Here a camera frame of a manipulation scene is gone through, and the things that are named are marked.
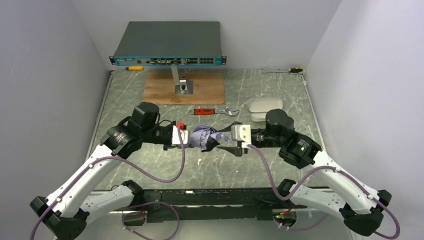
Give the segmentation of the purple folding umbrella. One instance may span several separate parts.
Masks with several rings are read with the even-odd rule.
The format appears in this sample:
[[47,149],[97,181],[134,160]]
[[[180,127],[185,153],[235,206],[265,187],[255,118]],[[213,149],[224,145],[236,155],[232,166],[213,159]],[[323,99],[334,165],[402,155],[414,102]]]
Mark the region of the purple folding umbrella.
[[194,128],[190,135],[189,147],[198,148],[201,152],[210,152],[220,145],[220,141],[224,140],[229,143],[230,138],[215,128],[208,125],[198,125]]

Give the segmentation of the beige umbrella case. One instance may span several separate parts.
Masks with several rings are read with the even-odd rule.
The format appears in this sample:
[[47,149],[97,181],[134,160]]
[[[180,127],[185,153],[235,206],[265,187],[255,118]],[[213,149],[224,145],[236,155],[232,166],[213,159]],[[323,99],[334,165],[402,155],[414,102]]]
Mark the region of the beige umbrella case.
[[266,114],[270,110],[283,109],[283,100],[277,97],[260,97],[251,99],[248,103],[250,119],[253,122],[265,122]]

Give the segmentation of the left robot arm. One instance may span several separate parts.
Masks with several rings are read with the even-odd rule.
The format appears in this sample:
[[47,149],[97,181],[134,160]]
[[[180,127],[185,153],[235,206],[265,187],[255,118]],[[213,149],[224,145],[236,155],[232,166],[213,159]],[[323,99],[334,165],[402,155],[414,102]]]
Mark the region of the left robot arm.
[[44,224],[59,240],[74,240],[99,217],[121,208],[141,208],[148,204],[145,190],[127,180],[98,196],[96,186],[121,164],[133,166],[129,156],[143,144],[161,145],[165,150],[185,149],[191,133],[176,121],[161,120],[159,107],[151,102],[136,106],[130,116],[109,128],[82,166],[57,190],[37,196],[30,207],[37,214],[30,238]]

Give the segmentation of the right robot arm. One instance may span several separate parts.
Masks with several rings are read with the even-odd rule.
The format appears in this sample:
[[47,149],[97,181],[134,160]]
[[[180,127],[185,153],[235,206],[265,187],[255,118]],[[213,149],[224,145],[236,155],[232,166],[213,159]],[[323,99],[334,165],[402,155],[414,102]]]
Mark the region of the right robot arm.
[[303,181],[284,179],[276,185],[271,175],[271,189],[282,202],[313,208],[343,221],[351,231],[370,236],[376,234],[388,212],[391,194],[375,190],[360,182],[338,165],[322,147],[307,135],[295,130],[294,120],[282,109],[265,115],[264,128],[233,122],[224,129],[237,142],[226,150],[240,157],[249,149],[260,153],[263,148],[277,148],[279,156],[289,165],[306,171],[306,176],[321,178],[331,192],[303,185]]

